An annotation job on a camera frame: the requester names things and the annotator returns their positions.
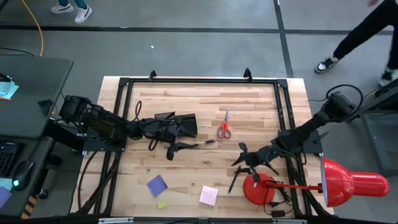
white sneaker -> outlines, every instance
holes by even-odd
[[[54,14],[61,14],[64,12],[73,12],[73,6],[68,3],[67,6],[57,5],[51,8],[51,12]]]
[[[386,86],[395,81],[396,79],[398,79],[398,70],[391,70],[389,68],[386,68],[386,70],[381,76],[381,81],[379,83],[379,86],[381,87]]]
[[[93,13],[93,10],[89,6],[87,6],[87,9],[78,8],[75,22],[77,24],[81,24],[82,22],[86,21],[92,15],[92,13]]]
[[[335,56],[330,56],[325,58],[324,61],[320,62],[316,67],[315,67],[315,71],[317,73],[323,73],[327,70],[329,70],[329,68],[331,68],[332,66],[334,66],[336,63],[338,62],[338,58],[336,58]]]

red lamp base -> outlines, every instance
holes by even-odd
[[[266,174],[259,174],[261,180],[271,180]],[[253,204],[269,204],[275,195],[275,188],[262,186],[260,183],[254,187],[253,175],[248,175],[243,182],[244,196]]]

concrete floor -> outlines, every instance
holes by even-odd
[[[51,15],[49,8],[54,2],[27,1],[41,24],[75,26],[74,13]],[[249,67],[255,77],[304,78],[310,99],[323,99],[327,89],[342,83],[356,85],[367,93],[376,87],[391,42],[390,35],[377,35],[330,72],[316,75],[314,66],[330,55],[345,36],[326,34],[348,33],[372,10],[366,1],[87,0],[87,3],[94,14],[83,26],[252,29],[251,33],[45,31],[44,55],[75,62],[64,94],[87,96],[93,101],[98,99],[103,76],[149,75],[153,69],[158,75],[240,77]],[[0,13],[0,24],[33,23],[20,1],[12,0]],[[312,30],[316,35],[278,34],[283,27],[305,33]],[[39,33],[0,30],[0,46],[38,54]],[[342,92],[353,101],[358,99],[353,91]],[[321,105],[311,102],[313,113]],[[330,132],[322,141],[325,156],[350,170],[378,171],[358,121],[329,124],[321,131]],[[62,146],[57,150],[68,162],[49,175],[46,186],[51,189],[50,196],[39,201],[35,217],[63,215],[70,206],[81,156],[62,150]],[[389,181],[391,193],[387,197],[355,197],[336,207],[336,214],[395,223],[398,178]]]

jeans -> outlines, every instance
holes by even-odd
[[[384,0],[341,41],[333,55],[342,59],[388,25],[394,26],[394,35],[387,67],[391,70],[398,69],[398,4],[395,0]]]
[[[61,6],[67,6],[69,3],[69,0],[58,0]],[[87,5],[85,3],[85,0],[75,0],[75,3],[77,7],[80,9],[87,9]]]

wooden tabletop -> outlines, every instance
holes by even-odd
[[[98,104],[112,111],[120,77],[104,77]],[[289,92],[296,125],[309,120],[311,116],[304,82],[301,78],[288,79]],[[176,111],[176,114],[195,113],[198,124],[197,138],[179,138],[181,142],[202,142],[216,139],[216,130],[229,108],[229,140],[218,140],[207,147],[194,150],[181,150],[173,161],[166,159],[168,144],[160,143],[153,151],[148,150],[148,139],[127,141],[122,154],[116,184],[112,216],[131,217],[228,217],[228,218],[269,218],[262,206],[249,202],[242,190],[245,174],[241,174],[228,194],[228,188],[237,166],[231,164],[239,157],[239,142],[245,142],[249,151],[257,151],[277,137],[280,129],[274,88],[261,84],[219,84],[219,83],[135,83],[128,119],[135,117],[136,103],[142,101],[139,118],[153,118],[156,113]],[[124,100],[120,107],[123,112]],[[99,152],[88,166],[81,186],[84,203],[98,185],[104,153]],[[81,169],[88,159],[85,157]],[[321,182],[320,160],[307,155],[304,166],[307,184]],[[277,158],[271,165],[279,172],[276,176],[266,167],[258,167],[258,172],[266,173],[275,180],[288,183],[284,159]],[[161,175],[169,188],[154,198],[147,183]],[[199,202],[203,186],[219,190],[216,206]],[[73,198],[71,212],[77,210],[77,190]],[[318,201],[325,206],[323,195],[313,192]],[[107,193],[104,194],[103,207]],[[302,194],[298,191],[300,208],[304,211]],[[274,201],[282,201],[276,192]],[[157,204],[168,202],[169,206],[158,209]],[[286,204],[274,210],[290,211]],[[272,208],[266,207],[268,213]],[[293,212],[286,217],[293,217]]]

